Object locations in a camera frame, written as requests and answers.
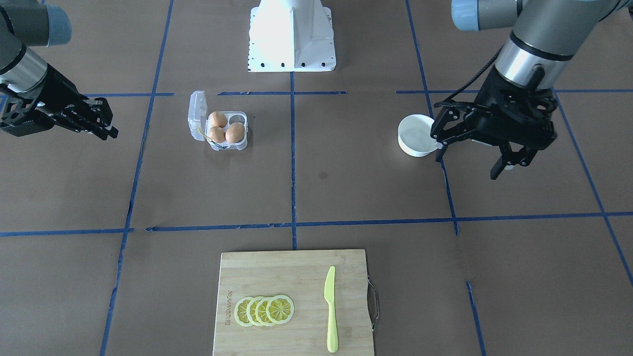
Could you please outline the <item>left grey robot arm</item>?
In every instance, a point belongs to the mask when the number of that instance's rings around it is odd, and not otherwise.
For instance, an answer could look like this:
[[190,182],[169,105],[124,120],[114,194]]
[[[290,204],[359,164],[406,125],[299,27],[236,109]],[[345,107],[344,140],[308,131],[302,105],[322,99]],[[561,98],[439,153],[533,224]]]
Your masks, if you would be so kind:
[[480,70],[488,73],[472,102],[454,94],[430,129],[441,161],[449,145],[474,140],[499,148],[490,171],[527,167],[557,138],[552,87],[599,22],[630,0],[453,0],[452,20],[463,31],[511,28],[509,38]]

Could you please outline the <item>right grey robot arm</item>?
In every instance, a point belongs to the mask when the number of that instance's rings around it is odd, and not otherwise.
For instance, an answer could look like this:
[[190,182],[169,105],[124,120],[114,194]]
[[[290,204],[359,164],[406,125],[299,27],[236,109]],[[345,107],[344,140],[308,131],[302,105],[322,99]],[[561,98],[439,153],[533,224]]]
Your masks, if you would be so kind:
[[1,92],[7,100],[1,130],[23,137],[59,126],[115,139],[113,113],[104,97],[90,99],[33,47],[65,45],[72,38],[68,14],[40,0],[3,0],[0,5]]

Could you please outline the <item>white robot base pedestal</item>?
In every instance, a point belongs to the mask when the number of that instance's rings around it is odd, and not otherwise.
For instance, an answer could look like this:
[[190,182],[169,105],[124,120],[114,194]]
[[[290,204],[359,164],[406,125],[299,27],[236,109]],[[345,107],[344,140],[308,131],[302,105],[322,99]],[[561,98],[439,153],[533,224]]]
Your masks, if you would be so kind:
[[332,12],[320,0],[262,0],[249,20],[249,72],[330,72],[337,67]]

